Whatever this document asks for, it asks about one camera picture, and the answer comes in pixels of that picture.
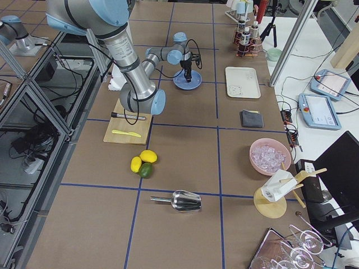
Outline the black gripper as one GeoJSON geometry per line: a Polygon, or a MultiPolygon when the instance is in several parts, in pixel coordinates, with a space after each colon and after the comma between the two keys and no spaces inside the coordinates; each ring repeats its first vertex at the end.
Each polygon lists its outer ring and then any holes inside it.
{"type": "Polygon", "coordinates": [[[180,65],[185,73],[186,82],[192,80],[192,62],[195,62],[198,69],[201,69],[201,54],[198,50],[197,53],[191,52],[188,48],[184,51],[183,59],[180,61],[180,65]]]}

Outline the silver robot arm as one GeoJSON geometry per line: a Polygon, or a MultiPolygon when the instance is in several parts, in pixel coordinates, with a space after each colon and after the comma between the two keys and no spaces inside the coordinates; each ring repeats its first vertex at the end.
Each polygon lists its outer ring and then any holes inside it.
{"type": "Polygon", "coordinates": [[[1,41],[6,46],[13,43],[9,50],[15,56],[34,57],[43,47],[42,39],[31,36],[15,15],[1,17],[1,41]]]}
{"type": "Polygon", "coordinates": [[[200,54],[190,51],[183,32],[174,35],[171,47],[148,49],[141,61],[127,32],[127,1],[49,1],[46,16],[48,25],[54,29],[74,35],[86,35],[91,30],[104,42],[125,77],[119,99],[129,112],[158,115],[164,110],[165,92],[150,80],[159,62],[180,64],[180,74],[186,82],[192,80],[192,63],[201,65],[200,54]]]}

